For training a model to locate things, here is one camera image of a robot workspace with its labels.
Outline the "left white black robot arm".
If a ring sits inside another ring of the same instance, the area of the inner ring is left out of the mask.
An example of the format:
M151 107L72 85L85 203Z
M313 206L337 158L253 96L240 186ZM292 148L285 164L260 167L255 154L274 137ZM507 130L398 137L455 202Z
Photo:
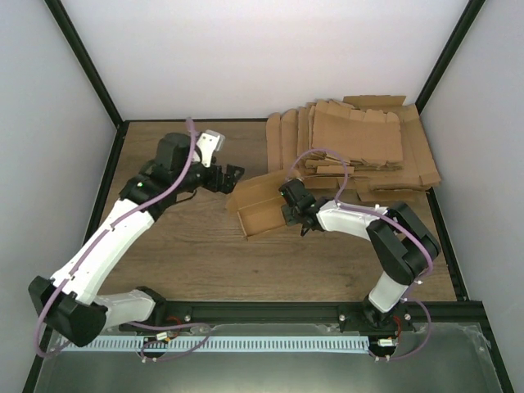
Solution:
M98 292L126 251L176 204L179 194L193 194L200 187L223 194L233 191L244 169L215 163L224 140L212 130L166 134L155 157L125 184L106 220L77 254L50 278L37 276L30 283L38 321L78 347L122 324L161 329L168 312L166 299L156 291L138 287L111 296Z

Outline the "black frame post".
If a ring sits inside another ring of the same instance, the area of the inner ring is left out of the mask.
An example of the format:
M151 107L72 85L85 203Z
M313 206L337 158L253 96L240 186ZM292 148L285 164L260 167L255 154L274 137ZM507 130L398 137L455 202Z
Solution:
M63 2L60 0L44 0L44 3L58 25L58 28L62 32L66 42L69 44L70 49L74 53L75 58L81 66L84 74L88 78L88 81L93 87L97 98L108 114L111 123L115 126L116 129L120 128L124 123L122 116L115 106L115 103L112 100L111 95L109 94L109 91L107 90L106 85L104 84L102 77L97 70L97 67L90 57L87 48L80 38L79 33L75 28L75 25L70 18Z
M449 64L454 59L468 31L478 17L481 9L485 5L485 0L469 0L463 9L457 23L455 24L450 36L448 37L431 73L427 77L425 84L415 102L418 113L422 114L432 94L435 92L439 82L444 76Z

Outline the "black frame post left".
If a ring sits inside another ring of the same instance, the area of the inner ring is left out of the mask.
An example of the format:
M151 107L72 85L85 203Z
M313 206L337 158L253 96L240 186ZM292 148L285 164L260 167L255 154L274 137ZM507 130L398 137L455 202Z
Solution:
M109 91L107 90L106 85L104 84L102 77L97 70L97 67L90 57L87 48L80 38L79 33L75 28L75 25L70 18L63 2L60 0L44 0L44 3L58 25L58 28L62 32L66 42L69 44L70 49L74 53L75 58L81 66L84 74L88 78L88 81L93 87L97 98L108 114L111 123L115 126L116 129L120 128L124 123L122 116L115 106L115 103L112 100L111 95L109 94Z

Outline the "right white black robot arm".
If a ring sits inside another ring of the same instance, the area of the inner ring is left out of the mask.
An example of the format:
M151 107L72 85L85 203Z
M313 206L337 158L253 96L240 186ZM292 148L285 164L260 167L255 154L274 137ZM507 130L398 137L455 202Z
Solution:
M309 231L345 233L369 241L382 267L377 284L364 298L364 322L375 330L393 319L394 308L412 285L432 271L441 253L439 242L404 202L374 207L346 204L334 198L315 198L298 178L286 181L279 192L285 204L286 225Z

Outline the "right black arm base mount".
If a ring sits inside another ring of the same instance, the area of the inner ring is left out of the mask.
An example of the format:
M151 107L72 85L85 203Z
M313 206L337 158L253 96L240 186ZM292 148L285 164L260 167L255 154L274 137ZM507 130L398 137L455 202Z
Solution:
M343 303L337 306L337 316L342 332L359 332L363 335L392 334L398 326L401 331L412 331L413 324L404 316L408 310L403 305L381 313L366 302Z

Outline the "clear plastic sheet cover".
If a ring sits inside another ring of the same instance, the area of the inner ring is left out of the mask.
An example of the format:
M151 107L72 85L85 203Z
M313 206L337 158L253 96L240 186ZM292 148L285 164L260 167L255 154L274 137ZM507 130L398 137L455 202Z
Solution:
M222 325L211 337L321 337L321 325ZM418 324L403 359L367 354L65 352L45 360L28 392L500 392L477 325Z

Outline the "stack of flat cardboard blanks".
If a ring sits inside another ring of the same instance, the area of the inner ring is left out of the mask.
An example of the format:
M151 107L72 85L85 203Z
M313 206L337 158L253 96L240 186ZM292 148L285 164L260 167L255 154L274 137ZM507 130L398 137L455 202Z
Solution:
M266 121L270 172L295 167L306 185L352 189L361 201L426 191L441 177L417 107L403 96L318 99Z

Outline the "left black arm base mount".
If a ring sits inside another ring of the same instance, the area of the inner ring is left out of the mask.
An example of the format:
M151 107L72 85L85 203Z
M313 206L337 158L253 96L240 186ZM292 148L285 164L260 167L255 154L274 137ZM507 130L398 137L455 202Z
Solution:
M146 321L137 323L122 323L117 326L120 332L158 333L169 331L169 327L191 323L193 320L192 307L175 307L168 309L165 315L154 321L150 317Z

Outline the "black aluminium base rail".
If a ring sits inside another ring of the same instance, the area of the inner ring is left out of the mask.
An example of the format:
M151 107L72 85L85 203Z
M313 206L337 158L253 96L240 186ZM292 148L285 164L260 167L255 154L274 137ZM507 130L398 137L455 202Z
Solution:
M168 309L192 307L191 323L220 325L226 323L336 323L339 325L337 306L343 303L314 302L180 302L151 299L123 299L116 302L101 300L86 306L74 300L54 305L45 322L64 336L70 334L92 340L107 328L122 323L137 323L150 317L154 321ZM430 318L437 323L480 322L486 319L483 304L479 301L427 302L418 305L411 300L400 303L407 308L404 316L411 323L422 323Z

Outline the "brown cardboard box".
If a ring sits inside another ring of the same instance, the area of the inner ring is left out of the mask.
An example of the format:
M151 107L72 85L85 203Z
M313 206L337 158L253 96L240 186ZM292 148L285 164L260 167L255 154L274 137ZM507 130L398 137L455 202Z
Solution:
M286 169L256 176L239 182L228 195L226 210L238 219L246 240L267 237L287 227L282 214L286 202L279 191L287 177Z

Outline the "black frame post right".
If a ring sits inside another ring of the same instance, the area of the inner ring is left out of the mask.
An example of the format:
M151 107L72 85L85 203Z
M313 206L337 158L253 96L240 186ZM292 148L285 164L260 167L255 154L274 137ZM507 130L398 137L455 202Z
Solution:
M455 24L450 36L448 37L431 73L427 77L425 84L415 102L418 113L422 114L432 94L435 92L439 82L444 76L449 64L454 59L468 31L478 17L481 9L485 5L485 0L469 0L463 9L457 23Z

